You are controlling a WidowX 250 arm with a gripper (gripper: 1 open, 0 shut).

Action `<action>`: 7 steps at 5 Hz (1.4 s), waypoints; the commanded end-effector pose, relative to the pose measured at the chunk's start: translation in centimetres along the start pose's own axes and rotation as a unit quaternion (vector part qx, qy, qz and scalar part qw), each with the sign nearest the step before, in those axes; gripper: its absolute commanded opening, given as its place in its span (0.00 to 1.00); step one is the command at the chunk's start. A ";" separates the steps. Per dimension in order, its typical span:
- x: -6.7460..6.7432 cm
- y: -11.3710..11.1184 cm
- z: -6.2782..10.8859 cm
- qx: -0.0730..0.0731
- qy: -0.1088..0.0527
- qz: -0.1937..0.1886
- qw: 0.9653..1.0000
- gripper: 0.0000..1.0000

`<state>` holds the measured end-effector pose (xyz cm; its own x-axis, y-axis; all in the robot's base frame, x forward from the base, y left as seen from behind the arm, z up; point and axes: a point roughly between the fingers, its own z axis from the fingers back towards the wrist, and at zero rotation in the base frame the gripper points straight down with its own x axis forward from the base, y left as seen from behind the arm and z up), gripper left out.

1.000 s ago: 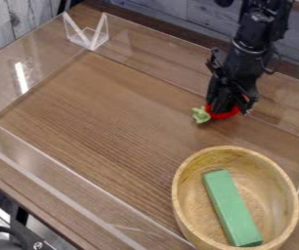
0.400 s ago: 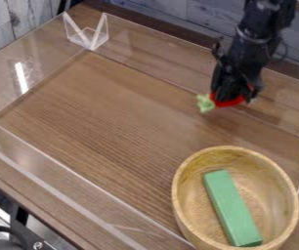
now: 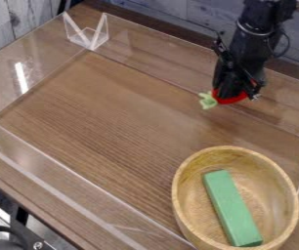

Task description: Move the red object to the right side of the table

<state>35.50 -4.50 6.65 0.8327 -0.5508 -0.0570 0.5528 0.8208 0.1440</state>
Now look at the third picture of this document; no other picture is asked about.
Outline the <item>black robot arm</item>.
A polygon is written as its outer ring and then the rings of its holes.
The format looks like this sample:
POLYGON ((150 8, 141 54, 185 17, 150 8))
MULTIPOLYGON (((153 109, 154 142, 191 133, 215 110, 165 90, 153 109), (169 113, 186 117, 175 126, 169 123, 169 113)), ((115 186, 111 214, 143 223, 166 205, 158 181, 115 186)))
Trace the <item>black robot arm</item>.
POLYGON ((283 23, 293 18, 297 0, 243 0, 229 45, 217 36, 211 97, 219 104, 254 100, 266 86, 265 63, 290 46, 283 23))

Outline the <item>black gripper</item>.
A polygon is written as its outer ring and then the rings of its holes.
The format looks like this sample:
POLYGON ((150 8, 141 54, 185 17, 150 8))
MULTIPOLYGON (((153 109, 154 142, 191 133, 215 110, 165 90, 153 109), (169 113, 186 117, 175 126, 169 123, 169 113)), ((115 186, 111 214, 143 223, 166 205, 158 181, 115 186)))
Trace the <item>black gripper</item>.
POLYGON ((255 100, 261 89, 266 86, 263 67, 266 61, 279 57, 274 52, 281 38, 281 25, 259 30, 245 23, 235 23, 235 30, 229 44, 221 36, 213 42, 217 62, 213 71, 211 89, 217 90, 219 98, 238 96, 243 90, 243 80, 247 79, 247 97, 255 100))

